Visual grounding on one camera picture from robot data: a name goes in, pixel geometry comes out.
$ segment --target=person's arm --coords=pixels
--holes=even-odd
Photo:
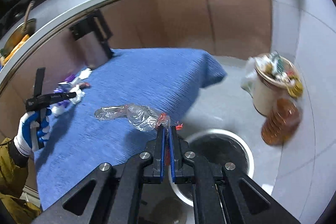
[[[47,109],[46,118],[41,122],[37,132],[39,142],[49,139],[49,118],[51,110]],[[0,193],[20,198],[28,177],[28,159],[32,151],[30,136],[31,126],[39,126],[36,119],[40,112],[28,112],[20,119],[19,129],[14,139],[0,146]]]

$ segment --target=black cuff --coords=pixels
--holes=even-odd
[[[15,165],[24,168],[27,166],[29,157],[23,156],[16,148],[14,141],[11,141],[8,145],[9,156],[13,159]]]

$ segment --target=orange plastic bottle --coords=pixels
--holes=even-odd
[[[282,145],[293,136],[301,118],[300,101],[290,96],[278,98],[261,129],[264,142],[268,145]]]

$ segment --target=glove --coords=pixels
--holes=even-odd
[[[32,152],[31,128],[39,128],[36,132],[37,140],[39,142],[47,142],[50,137],[49,133],[49,115],[51,110],[47,108],[45,118],[41,122],[41,126],[36,121],[40,116],[40,111],[30,111],[23,115],[20,119],[19,129],[17,135],[14,137],[14,144],[18,151],[25,157],[29,157]]]

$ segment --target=screw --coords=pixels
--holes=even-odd
[[[185,157],[188,158],[188,159],[195,158],[195,156],[196,156],[195,153],[192,152],[192,151],[188,151],[188,152],[186,152],[184,155],[185,155]]]
[[[103,163],[103,164],[100,164],[99,165],[99,169],[101,170],[101,171],[107,171],[108,169],[110,169],[110,164],[108,164],[108,163]]]
[[[149,154],[148,152],[140,153],[140,158],[142,158],[143,160],[148,159],[150,156],[151,154]]]
[[[228,170],[234,170],[236,168],[236,165],[232,162],[225,163],[225,168]]]

